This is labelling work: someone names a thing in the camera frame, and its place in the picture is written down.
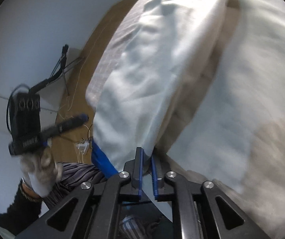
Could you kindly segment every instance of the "person's hand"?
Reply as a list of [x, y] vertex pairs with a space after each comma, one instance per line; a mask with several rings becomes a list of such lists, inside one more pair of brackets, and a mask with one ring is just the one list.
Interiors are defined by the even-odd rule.
[[42, 198], [61, 180], [62, 165], [54, 161], [49, 147], [20, 156], [20, 166], [25, 183], [23, 188], [26, 186], [30, 193], [34, 191]]

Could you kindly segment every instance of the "metal screw cap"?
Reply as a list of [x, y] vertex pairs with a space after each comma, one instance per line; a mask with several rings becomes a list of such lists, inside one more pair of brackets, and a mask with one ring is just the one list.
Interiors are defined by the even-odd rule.
[[207, 189], [212, 189], [213, 186], [214, 186], [214, 183], [211, 182], [211, 181], [206, 181], [206, 182], [204, 182], [203, 185], [204, 185], [204, 187], [206, 187]]
[[177, 176], [177, 173], [176, 173], [176, 172], [173, 172], [173, 171], [170, 171], [170, 172], [167, 172], [167, 173], [166, 173], [166, 176], [167, 176], [168, 178], [174, 178], [174, 177]]
[[124, 172], [124, 171], [123, 171], [123, 172], [120, 172], [120, 173], [119, 173], [119, 177], [120, 177], [120, 178], [127, 178], [128, 176], [129, 176], [129, 172]]
[[87, 190], [87, 189], [89, 189], [91, 187], [91, 183], [90, 182], [83, 182], [82, 184], [81, 184], [81, 188], [83, 189], [83, 190]]

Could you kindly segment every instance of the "white wall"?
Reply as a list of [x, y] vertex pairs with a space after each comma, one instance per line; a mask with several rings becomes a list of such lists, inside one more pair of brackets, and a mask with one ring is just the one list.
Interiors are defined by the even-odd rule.
[[[62, 46], [80, 51], [118, 1], [5, 0], [0, 6], [0, 96], [8, 97], [20, 83], [33, 86], [49, 77]], [[61, 80], [42, 92], [41, 106], [57, 110], [62, 93]], [[0, 212], [12, 202], [20, 177], [17, 159], [8, 153], [10, 140], [0, 133]]]

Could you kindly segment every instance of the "power strip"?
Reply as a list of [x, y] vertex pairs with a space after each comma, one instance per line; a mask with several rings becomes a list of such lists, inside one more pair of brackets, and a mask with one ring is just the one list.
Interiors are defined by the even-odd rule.
[[87, 154], [87, 151], [89, 149], [89, 142], [88, 141], [79, 142], [76, 144], [76, 147], [79, 149], [82, 155], [85, 155]]

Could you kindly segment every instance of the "white wire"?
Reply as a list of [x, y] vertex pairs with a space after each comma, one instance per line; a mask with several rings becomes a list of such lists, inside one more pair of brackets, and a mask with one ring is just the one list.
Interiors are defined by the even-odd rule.
[[88, 136], [88, 137], [90, 137], [90, 129], [89, 129], [89, 127], [88, 127], [88, 126], [86, 126], [85, 124], [83, 124], [83, 126], [87, 127], [88, 132], [89, 132], [89, 136]]
[[79, 81], [79, 77], [81, 76], [81, 72], [82, 72], [82, 69], [83, 69], [83, 66], [84, 64], [86, 63], [86, 60], [88, 59], [89, 55], [91, 54], [96, 42], [98, 41], [100, 35], [102, 34], [102, 32], [104, 31], [104, 29], [108, 26], [108, 24], [110, 23], [110, 21], [113, 19], [113, 17], [109, 20], [109, 22], [106, 24], [106, 26], [102, 29], [102, 31], [100, 32], [99, 36], [97, 37], [97, 39], [95, 40], [93, 46], [91, 47], [91, 50], [89, 52], [89, 54], [87, 55], [86, 59], [84, 60], [84, 63], [81, 67], [81, 70], [79, 70], [79, 74], [78, 74], [78, 79], [77, 79], [77, 83], [76, 83], [76, 87], [75, 87], [75, 91], [74, 91], [74, 95], [73, 95], [73, 99], [72, 99], [72, 104], [70, 105], [70, 107], [67, 109], [67, 111], [70, 111], [70, 109], [72, 108], [72, 105], [73, 105], [73, 102], [74, 102], [74, 97], [75, 97], [75, 94], [76, 94], [76, 90], [77, 90], [77, 85], [78, 85], [78, 81]]
[[79, 156], [78, 156], [78, 154], [77, 154], [77, 152], [76, 152], [76, 144], [74, 144], [74, 149], [75, 149], [75, 153], [76, 153], [77, 161], [78, 161], [78, 163], [80, 163], [80, 162], [81, 162], [81, 160], [79, 159]]
[[62, 117], [62, 115], [60, 114], [60, 112], [58, 112], [58, 114], [59, 114], [59, 116], [60, 116], [62, 119], [64, 119], [64, 120], [66, 119], [66, 118], [63, 118], [63, 117]]

